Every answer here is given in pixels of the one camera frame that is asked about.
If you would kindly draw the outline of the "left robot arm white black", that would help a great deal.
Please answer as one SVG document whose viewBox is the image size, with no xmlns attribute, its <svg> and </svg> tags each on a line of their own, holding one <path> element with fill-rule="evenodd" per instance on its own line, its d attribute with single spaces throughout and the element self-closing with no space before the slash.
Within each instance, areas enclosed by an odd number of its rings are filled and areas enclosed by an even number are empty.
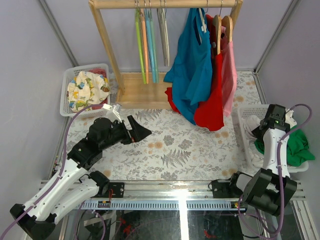
<svg viewBox="0 0 320 240">
<path fill-rule="evenodd" d="M 106 117 L 94 120 L 86 136 L 73 146 L 62 166 L 46 185 L 24 204 L 16 203 L 10 214 L 33 240 L 45 240 L 59 221 L 76 206 L 92 197 L 112 192 L 110 180 L 100 171 L 90 169 L 103 157 L 103 151 L 117 143 L 129 145 L 151 135 L 133 116 L 131 129 L 122 120 Z"/>
</svg>

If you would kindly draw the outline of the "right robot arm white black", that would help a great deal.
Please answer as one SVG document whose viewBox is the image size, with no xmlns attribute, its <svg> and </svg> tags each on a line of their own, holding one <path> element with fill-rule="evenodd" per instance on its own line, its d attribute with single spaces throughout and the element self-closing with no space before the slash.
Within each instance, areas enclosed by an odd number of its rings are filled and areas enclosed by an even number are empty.
<svg viewBox="0 0 320 240">
<path fill-rule="evenodd" d="M 253 130 L 253 135 L 264 144 L 262 168 L 254 176 L 237 171 L 228 180 L 213 180 L 209 184 L 213 197 L 240 197 L 245 204 L 270 215 L 282 215 L 297 190 L 287 164 L 290 130 L 285 107 L 269 105 L 265 117 Z"/>
</svg>

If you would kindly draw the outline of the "green t shirt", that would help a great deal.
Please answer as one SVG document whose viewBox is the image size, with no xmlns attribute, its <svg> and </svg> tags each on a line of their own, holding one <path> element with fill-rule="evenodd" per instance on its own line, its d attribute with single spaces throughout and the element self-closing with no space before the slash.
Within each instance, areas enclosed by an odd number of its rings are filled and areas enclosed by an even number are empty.
<svg viewBox="0 0 320 240">
<path fill-rule="evenodd" d="M 253 137 L 249 142 L 252 164 L 261 168 L 264 161 L 265 146 L 262 140 Z M 309 142 L 301 129 L 290 134 L 286 147 L 286 162 L 289 166 L 299 167 L 304 162 L 314 161 L 316 157 L 309 151 Z"/>
</svg>

